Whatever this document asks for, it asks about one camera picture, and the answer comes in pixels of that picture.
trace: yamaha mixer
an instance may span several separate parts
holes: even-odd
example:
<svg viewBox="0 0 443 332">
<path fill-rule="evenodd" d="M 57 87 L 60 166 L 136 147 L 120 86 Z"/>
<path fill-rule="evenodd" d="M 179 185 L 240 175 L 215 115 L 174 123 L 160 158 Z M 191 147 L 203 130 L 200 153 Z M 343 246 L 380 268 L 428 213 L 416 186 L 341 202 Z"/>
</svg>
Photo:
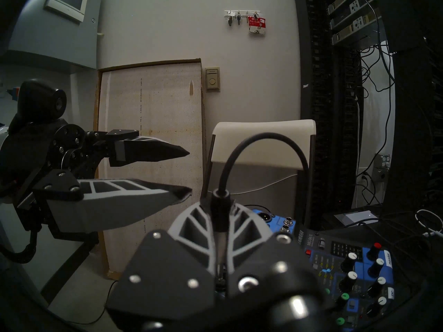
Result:
<svg viewBox="0 0 443 332">
<path fill-rule="evenodd" d="M 282 231 L 286 218 L 253 210 L 273 232 Z M 291 219 L 289 232 L 295 221 Z M 335 238 L 304 227 L 294 238 L 304 249 L 329 297 L 329 311 L 343 332 L 369 323 L 384 314 L 394 300 L 391 255 L 380 243 L 364 245 Z"/>
</svg>

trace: gray floor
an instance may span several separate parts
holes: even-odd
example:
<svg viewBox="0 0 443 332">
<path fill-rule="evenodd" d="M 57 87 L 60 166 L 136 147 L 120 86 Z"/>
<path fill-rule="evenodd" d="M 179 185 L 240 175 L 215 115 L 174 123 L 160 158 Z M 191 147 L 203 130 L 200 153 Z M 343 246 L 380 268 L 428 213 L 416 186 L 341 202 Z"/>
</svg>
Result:
<svg viewBox="0 0 443 332">
<path fill-rule="evenodd" d="M 51 302 L 49 310 L 70 321 L 87 323 L 97 319 L 113 282 L 103 273 L 100 252 L 94 248 Z M 93 325 L 77 326 L 87 331 L 119 331 L 107 312 Z"/>
</svg>

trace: red key tag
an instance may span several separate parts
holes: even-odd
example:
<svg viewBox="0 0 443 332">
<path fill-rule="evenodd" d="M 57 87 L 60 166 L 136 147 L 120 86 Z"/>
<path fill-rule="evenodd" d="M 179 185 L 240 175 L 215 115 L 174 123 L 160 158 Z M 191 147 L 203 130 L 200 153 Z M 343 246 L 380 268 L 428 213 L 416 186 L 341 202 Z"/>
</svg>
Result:
<svg viewBox="0 0 443 332">
<path fill-rule="evenodd" d="M 264 31 L 266 30 L 266 23 L 264 18 L 254 16 L 248 16 L 248 23 L 249 23 L 249 32 L 255 33 L 255 34 L 264 34 Z"/>
</svg>

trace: white chair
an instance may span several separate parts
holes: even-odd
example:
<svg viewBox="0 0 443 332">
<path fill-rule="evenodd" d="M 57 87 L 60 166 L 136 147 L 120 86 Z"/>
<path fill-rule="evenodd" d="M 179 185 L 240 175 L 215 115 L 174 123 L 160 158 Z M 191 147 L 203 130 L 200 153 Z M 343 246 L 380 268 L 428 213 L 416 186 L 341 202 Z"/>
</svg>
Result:
<svg viewBox="0 0 443 332">
<path fill-rule="evenodd" d="M 295 151 L 279 140 L 259 140 L 240 154 L 236 164 L 267 165 L 297 170 L 297 192 L 294 204 L 294 219 L 311 224 L 312 176 L 315 153 L 315 121 L 294 120 L 277 122 L 220 122 L 212 132 L 206 173 L 203 179 L 201 198 L 208 193 L 212 163 L 226 163 L 235 147 L 246 138 L 263 132 L 275 132 L 291 138 L 303 151 L 309 164 L 309 173 L 302 170 L 301 160 Z"/>
</svg>

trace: wall-mounted monitor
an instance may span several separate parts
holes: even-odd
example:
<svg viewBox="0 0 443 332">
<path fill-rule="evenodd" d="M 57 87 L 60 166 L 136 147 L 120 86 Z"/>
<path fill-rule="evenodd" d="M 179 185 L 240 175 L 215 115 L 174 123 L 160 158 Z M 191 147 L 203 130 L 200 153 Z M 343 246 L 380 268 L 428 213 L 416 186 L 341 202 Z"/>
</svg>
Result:
<svg viewBox="0 0 443 332">
<path fill-rule="evenodd" d="M 83 22 L 87 0 L 46 0 L 45 8 L 57 11 L 69 18 Z"/>
</svg>

